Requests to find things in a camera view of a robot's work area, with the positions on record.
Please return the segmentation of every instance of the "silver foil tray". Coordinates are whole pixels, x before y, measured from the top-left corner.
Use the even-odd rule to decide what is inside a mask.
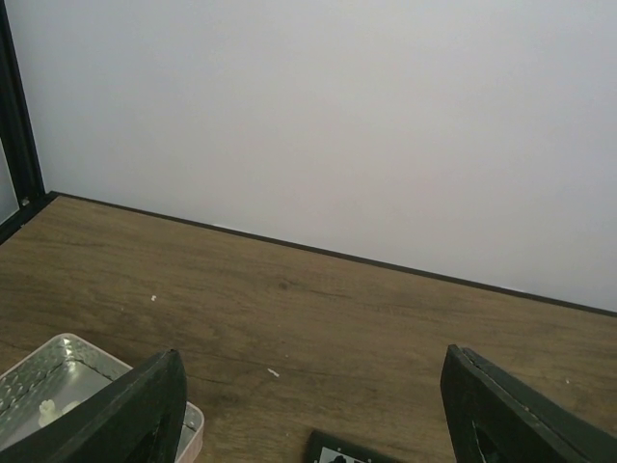
[[[72,334],[56,336],[0,376],[0,450],[39,430],[39,405],[58,409],[84,401],[131,367]],[[190,463],[201,450],[203,414],[186,404],[176,462]]]

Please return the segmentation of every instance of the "white backdrop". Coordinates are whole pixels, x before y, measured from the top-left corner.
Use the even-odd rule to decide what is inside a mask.
[[[617,309],[617,2],[7,3],[47,188]]]
[[[2,142],[0,142],[0,224],[11,217],[18,209],[9,166],[4,156]]]

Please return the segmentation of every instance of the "black vertical post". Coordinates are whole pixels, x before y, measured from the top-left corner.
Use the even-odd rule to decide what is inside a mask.
[[[45,194],[4,0],[0,0],[0,139],[19,207]]]

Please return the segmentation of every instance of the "black edge strip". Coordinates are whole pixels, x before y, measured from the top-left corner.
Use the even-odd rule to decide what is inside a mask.
[[[283,241],[281,239],[276,239],[276,238],[268,238],[266,236],[260,236],[258,234],[247,233],[245,231],[231,230],[231,229],[226,229],[223,227],[217,227],[215,225],[208,225],[208,224],[202,224],[200,222],[194,222],[192,220],[178,219],[176,217],[171,217],[169,215],[157,214],[155,212],[148,212],[146,210],[136,209],[134,207],[127,207],[125,205],[117,205],[117,204],[105,203],[104,201],[90,200],[88,198],[82,198],[79,196],[69,195],[66,193],[52,192],[51,194],[56,195],[56,196],[63,196],[66,198],[73,198],[74,200],[86,201],[86,202],[94,203],[94,204],[107,205],[107,206],[114,207],[117,209],[127,210],[130,212],[136,212],[138,214],[143,214],[143,215],[147,215],[150,217],[156,217],[159,219],[171,220],[173,222],[178,222],[180,224],[192,225],[192,226],[200,227],[203,229],[213,230],[215,232],[234,234],[236,236],[243,236],[245,238],[256,239],[258,241],[264,241],[266,243],[278,244],[280,246],[285,246],[288,248],[300,249],[302,251],[308,251],[310,253],[322,254],[324,256],[329,256],[331,258],[351,260],[353,262],[364,263],[367,265],[374,265],[376,267],[386,268],[388,270],[394,270],[397,272],[410,273],[412,275],[417,275],[419,277],[431,278],[433,280],[440,280],[442,282],[453,283],[455,285],[475,287],[477,289],[484,289],[486,291],[498,292],[500,294],[507,294],[509,296],[521,297],[522,299],[529,299],[532,301],[542,302],[545,304],[552,304],[554,306],[567,307],[569,309],[576,309],[578,311],[584,311],[584,312],[589,312],[589,313],[597,313],[600,315],[617,317],[616,312],[608,311],[606,309],[599,309],[595,307],[584,306],[582,304],[576,304],[574,302],[566,302],[566,301],[561,301],[559,299],[552,299],[550,297],[538,296],[536,294],[529,294],[527,292],[516,291],[514,289],[506,289],[505,287],[485,285],[483,283],[471,282],[469,280],[464,280],[462,278],[448,277],[446,275],[440,275],[439,273],[426,272],[424,270],[417,270],[415,268],[404,267],[403,265],[396,265],[393,263],[381,262],[379,260],[359,258],[357,256],[351,256],[349,254],[337,253],[335,251],[328,251],[325,249],[315,248],[312,246],[306,246],[304,244],[291,243],[289,241]]]
[[[39,212],[47,207],[58,195],[50,193],[42,196],[18,210],[15,214],[0,224],[0,244],[13,236]]]
[[[4,0],[0,0],[0,138],[20,207],[41,198],[45,188],[28,116]]]

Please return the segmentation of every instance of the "wood grain surface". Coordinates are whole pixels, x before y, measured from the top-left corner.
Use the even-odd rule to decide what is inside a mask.
[[[68,198],[0,246],[0,369],[63,332],[179,349],[202,462],[301,461],[314,428],[451,462],[450,343],[617,432],[617,318]]]

